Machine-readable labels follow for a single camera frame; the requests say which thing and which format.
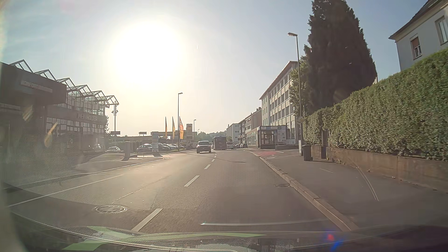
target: curb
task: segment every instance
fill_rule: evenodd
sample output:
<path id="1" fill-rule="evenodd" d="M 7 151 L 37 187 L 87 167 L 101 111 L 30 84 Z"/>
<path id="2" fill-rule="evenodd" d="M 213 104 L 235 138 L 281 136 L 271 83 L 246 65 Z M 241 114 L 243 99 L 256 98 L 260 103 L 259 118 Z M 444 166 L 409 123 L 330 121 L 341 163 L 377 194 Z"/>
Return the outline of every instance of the curb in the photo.
<path id="1" fill-rule="evenodd" d="M 359 227 L 346 216 L 337 211 L 324 199 L 320 198 L 308 188 L 300 184 L 293 177 L 289 176 L 286 172 L 276 168 L 273 164 L 269 163 L 265 159 L 260 159 L 267 164 L 275 173 L 277 173 L 281 178 L 288 182 L 296 191 L 298 191 L 307 201 L 309 201 L 313 206 L 315 206 L 321 213 L 323 213 L 330 221 L 332 221 L 341 231 L 352 231 L 358 229 Z"/>
<path id="2" fill-rule="evenodd" d="M 164 158 L 161 157 L 160 159 L 153 160 L 153 161 L 137 163 L 137 164 L 132 164 L 132 165 L 126 165 L 126 166 L 112 168 L 112 169 L 108 169 L 108 170 L 104 170 L 104 171 L 97 171 L 97 172 L 91 172 L 91 173 L 77 173 L 77 174 L 72 174 L 72 175 L 69 175 L 69 176 L 64 176 L 64 177 L 59 177 L 59 178 L 50 178 L 50 179 L 45 179 L 45 180 L 39 180 L 39 181 L 36 181 L 36 182 L 23 184 L 23 185 L 20 185 L 20 186 L 12 186 L 11 185 L 12 187 L 6 187 L 4 189 L 6 190 L 6 192 L 12 192 L 12 191 L 16 191 L 17 188 L 19 188 L 19 187 L 20 187 L 19 189 L 26 189 L 26 188 L 40 186 L 40 185 L 47 184 L 47 183 L 58 182 L 58 181 L 61 181 L 61 180 L 64 180 L 64 179 L 78 178 L 78 177 L 82 177 L 82 176 L 98 174 L 98 173 L 101 173 L 101 172 L 112 171 L 112 170 L 126 168 L 126 167 L 130 167 L 130 166 L 134 166 L 134 165 L 142 165 L 142 164 L 147 164 L 147 163 L 151 163 L 151 162 L 156 162 L 156 161 L 160 161 L 160 160 L 163 160 L 163 159 Z"/>

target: car dealership building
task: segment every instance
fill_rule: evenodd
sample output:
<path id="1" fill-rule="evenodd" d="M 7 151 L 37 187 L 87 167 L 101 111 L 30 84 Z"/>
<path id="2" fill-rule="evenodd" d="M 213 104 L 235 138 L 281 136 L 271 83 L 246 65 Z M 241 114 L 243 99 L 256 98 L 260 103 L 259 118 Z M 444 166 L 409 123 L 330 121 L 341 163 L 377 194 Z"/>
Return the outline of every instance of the car dealership building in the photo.
<path id="1" fill-rule="evenodd" d="M 115 96 L 32 71 L 24 60 L 0 66 L 1 153 L 27 142 L 64 152 L 104 146 L 105 109 L 119 104 Z"/>

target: sun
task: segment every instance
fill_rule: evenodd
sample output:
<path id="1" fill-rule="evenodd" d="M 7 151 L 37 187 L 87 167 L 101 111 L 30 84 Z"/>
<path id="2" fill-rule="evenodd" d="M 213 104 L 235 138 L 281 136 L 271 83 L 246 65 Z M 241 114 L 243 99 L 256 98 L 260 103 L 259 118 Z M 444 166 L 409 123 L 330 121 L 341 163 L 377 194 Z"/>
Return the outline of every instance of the sun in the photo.
<path id="1" fill-rule="evenodd" d="M 161 83 L 180 66 L 182 44 L 170 27 L 141 22 L 124 29 L 112 47 L 115 71 L 131 83 Z"/>

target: manhole cover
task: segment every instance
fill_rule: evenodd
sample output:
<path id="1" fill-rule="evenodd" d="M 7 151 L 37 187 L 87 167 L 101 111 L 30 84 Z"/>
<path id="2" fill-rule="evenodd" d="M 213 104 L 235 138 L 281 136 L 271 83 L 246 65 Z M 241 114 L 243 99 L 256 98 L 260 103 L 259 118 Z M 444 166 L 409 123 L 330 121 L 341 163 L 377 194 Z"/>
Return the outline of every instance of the manhole cover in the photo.
<path id="1" fill-rule="evenodd" d="M 96 207 L 95 211 L 99 212 L 99 213 L 121 213 L 128 210 L 126 207 L 124 206 L 117 206 L 117 205 L 112 205 L 112 206 L 102 206 L 102 207 Z"/>
<path id="2" fill-rule="evenodd" d="M 291 187 L 290 184 L 279 184 L 279 185 L 274 185 L 275 187 Z"/>

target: green hedge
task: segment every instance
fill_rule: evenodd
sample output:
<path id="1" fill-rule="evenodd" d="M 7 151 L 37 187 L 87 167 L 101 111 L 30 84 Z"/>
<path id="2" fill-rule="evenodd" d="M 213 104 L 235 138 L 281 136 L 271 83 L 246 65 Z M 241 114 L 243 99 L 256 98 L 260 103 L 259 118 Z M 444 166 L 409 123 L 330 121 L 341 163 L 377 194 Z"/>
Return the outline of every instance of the green hedge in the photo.
<path id="1" fill-rule="evenodd" d="M 304 138 L 382 153 L 448 158 L 448 49 L 306 118 Z"/>

